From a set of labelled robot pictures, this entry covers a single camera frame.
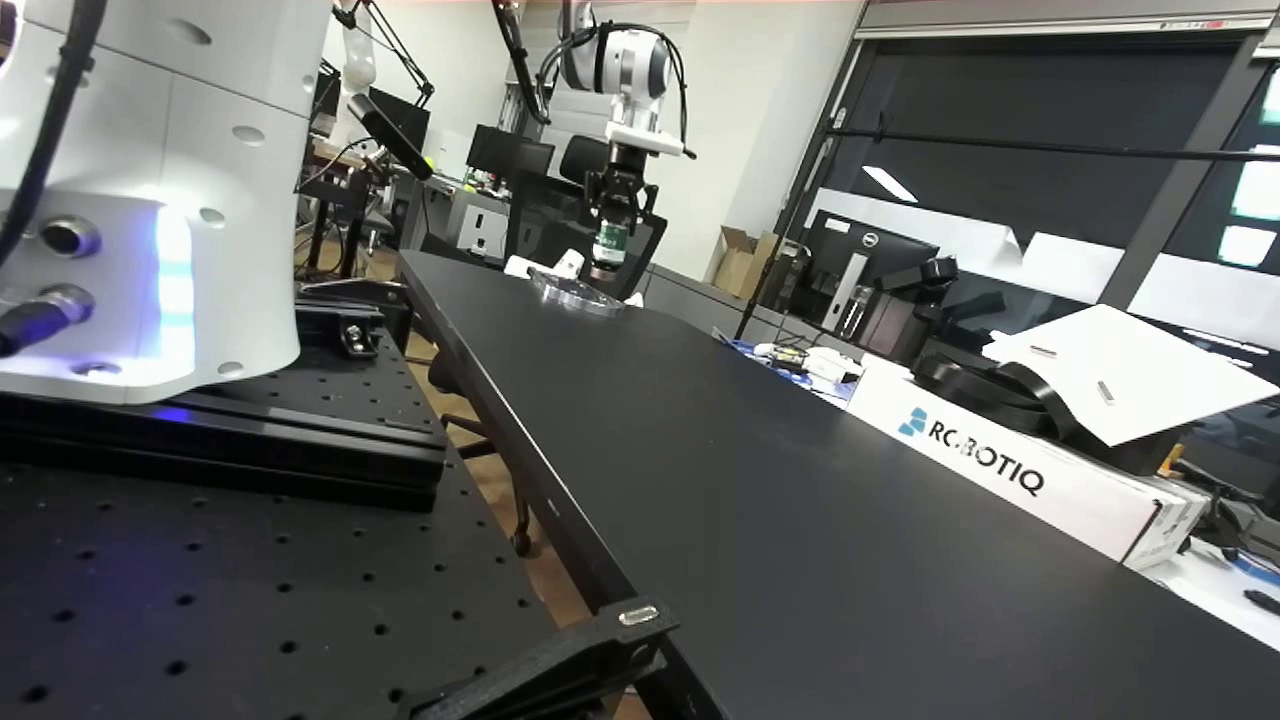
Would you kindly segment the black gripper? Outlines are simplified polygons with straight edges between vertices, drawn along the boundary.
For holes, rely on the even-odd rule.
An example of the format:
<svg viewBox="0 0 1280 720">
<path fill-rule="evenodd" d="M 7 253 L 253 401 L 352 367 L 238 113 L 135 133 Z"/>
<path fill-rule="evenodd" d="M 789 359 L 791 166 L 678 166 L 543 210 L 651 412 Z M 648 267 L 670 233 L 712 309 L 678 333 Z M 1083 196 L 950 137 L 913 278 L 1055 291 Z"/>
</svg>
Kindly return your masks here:
<svg viewBox="0 0 1280 720">
<path fill-rule="evenodd" d="M 655 230 L 655 189 L 648 183 L 648 150 L 634 150 L 634 144 L 614 144 L 604 153 L 604 166 L 588 174 L 586 189 L 588 189 L 588 219 L 593 219 L 593 256 L 607 253 L 607 218 L 600 196 L 615 192 L 615 196 L 635 196 L 634 219 L 630 219 L 630 256 L 640 256 L 651 230 Z"/>
</svg>

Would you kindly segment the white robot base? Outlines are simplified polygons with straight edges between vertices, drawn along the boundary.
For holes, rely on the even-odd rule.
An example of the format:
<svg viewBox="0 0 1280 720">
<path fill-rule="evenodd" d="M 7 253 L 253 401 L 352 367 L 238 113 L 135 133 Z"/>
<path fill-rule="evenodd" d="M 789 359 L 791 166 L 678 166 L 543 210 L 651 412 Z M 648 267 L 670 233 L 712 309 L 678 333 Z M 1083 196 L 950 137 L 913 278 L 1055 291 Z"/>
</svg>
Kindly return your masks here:
<svg viewBox="0 0 1280 720">
<path fill-rule="evenodd" d="M 0 391 L 156 404 L 302 356 L 332 0 L 3 0 Z"/>
</svg>

